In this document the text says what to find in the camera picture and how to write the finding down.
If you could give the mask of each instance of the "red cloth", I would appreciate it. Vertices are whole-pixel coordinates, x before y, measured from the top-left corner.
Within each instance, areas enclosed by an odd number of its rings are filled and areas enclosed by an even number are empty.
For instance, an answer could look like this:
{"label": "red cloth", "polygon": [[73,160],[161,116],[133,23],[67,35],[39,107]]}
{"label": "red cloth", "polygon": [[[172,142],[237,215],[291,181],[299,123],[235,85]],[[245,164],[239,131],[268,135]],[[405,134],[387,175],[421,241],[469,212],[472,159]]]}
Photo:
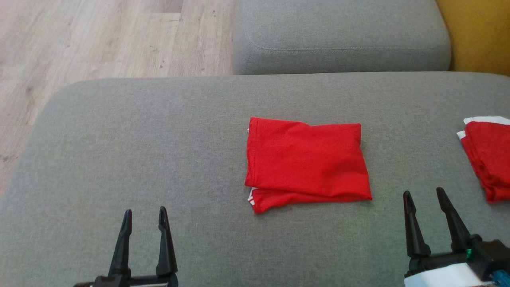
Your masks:
{"label": "red cloth", "polygon": [[464,122],[464,133],[458,135],[487,201],[510,199],[510,120],[491,116]]}
{"label": "red cloth", "polygon": [[245,185],[255,213],[310,202],[372,200],[361,125],[251,118]]}

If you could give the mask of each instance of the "sofa seat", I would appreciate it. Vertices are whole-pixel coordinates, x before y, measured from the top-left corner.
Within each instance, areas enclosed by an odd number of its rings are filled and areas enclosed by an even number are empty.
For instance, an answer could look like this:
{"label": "sofa seat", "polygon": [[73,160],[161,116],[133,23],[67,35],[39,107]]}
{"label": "sofa seat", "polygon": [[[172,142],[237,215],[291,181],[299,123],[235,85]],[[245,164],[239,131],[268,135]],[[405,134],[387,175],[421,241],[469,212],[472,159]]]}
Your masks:
{"label": "sofa seat", "polygon": [[[181,286],[403,286],[402,194],[433,253],[450,250],[436,187],[468,229],[510,245],[456,132],[510,117],[510,78],[457,72],[95,80],[52,98],[0,199],[2,286],[73,286],[108,272],[126,209],[130,267],[155,273],[168,210]],[[373,201],[255,215],[251,116],[361,123]]]}

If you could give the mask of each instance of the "gray fabric upholstery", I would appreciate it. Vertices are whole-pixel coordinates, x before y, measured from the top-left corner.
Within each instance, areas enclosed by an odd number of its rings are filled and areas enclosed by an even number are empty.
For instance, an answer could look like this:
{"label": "gray fabric upholstery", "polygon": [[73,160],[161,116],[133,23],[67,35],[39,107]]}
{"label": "gray fabric upholstery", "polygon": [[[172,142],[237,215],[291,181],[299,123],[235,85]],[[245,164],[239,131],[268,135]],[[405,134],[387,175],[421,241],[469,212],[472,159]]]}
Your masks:
{"label": "gray fabric upholstery", "polygon": [[[41,114],[0,205],[4,287],[72,286],[108,271],[133,210],[130,265],[152,274],[166,206],[181,286],[402,286],[402,193],[425,240],[449,250],[435,189],[472,232],[510,245],[510,205],[489,205],[455,134],[509,117],[510,79],[454,72],[97,80]],[[256,216],[247,202],[250,116],[362,124],[373,201]]]}
{"label": "gray fabric upholstery", "polygon": [[234,74],[447,70],[434,0],[238,0]]}

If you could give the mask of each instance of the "wooden floor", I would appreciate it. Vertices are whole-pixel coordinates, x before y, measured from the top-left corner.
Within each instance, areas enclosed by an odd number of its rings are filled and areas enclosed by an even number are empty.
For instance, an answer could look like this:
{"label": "wooden floor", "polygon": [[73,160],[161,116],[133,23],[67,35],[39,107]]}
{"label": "wooden floor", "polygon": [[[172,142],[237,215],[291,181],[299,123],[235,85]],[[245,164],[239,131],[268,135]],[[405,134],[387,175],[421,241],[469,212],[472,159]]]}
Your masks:
{"label": "wooden floor", "polygon": [[64,86],[231,74],[234,1],[0,0],[0,196]]}

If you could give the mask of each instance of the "blue cable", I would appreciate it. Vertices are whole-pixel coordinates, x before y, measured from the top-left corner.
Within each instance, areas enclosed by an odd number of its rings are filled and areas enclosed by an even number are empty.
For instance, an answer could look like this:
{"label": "blue cable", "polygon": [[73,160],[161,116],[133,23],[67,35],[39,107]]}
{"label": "blue cable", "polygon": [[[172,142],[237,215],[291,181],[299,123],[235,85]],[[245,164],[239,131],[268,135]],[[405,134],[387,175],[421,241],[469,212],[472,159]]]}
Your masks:
{"label": "blue cable", "polygon": [[510,287],[510,276],[503,270],[494,272],[492,280],[498,287]]}

